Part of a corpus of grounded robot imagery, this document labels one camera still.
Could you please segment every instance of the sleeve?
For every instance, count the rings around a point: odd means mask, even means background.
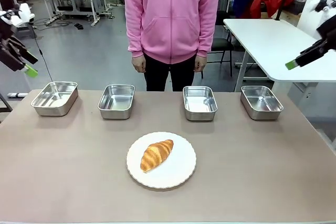
[[[132,52],[132,57],[143,55],[141,47],[142,14],[142,0],[125,0],[126,28],[129,39],[128,51]]]
[[[197,55],[206,57],[211,50],[215,32],[218,0],[200,0],[198,11],[200,13],[199,47]]]

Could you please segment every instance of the pink jacket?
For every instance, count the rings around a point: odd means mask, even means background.
[[[169,64],[196,53],[206,57],[215,30],[218,0],[125,0],[132,57],[144,53]]]

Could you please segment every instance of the pastry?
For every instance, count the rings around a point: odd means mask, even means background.
[[[140,168],[144,172],[148,172],[149,170],[158,167],[167,159],[173,149],[173,146],[173,140],[166,140],[151,144],[143,153]]]

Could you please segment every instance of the plate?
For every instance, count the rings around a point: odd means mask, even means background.
[[[157,168],[144,173],[140,168],[143,153],[149,145],[173,140],[174,147],[168,158]],[[127,169],[140,184],[152,188],[171,188],[185,182],[196,167],[196,154],[183,137],[170,132],[154,132],[136,140],[128,150]]]

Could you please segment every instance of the metal tray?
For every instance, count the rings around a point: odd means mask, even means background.
[[[31,105],[41,116],[64,116],[78,97],[77,83],[54,81],[47,84]]]
[[[283,106],[268,87],[244,86],[240,99],[253,120],[276,120]]]
[[[209,87],[189,86],[183,89],[185,116],[189,121],[212,121],[217,111],[214,94]]]
[[[98,103],[104,119],[128,119],[131,116],[135,87],[132,85],[108,85]]]

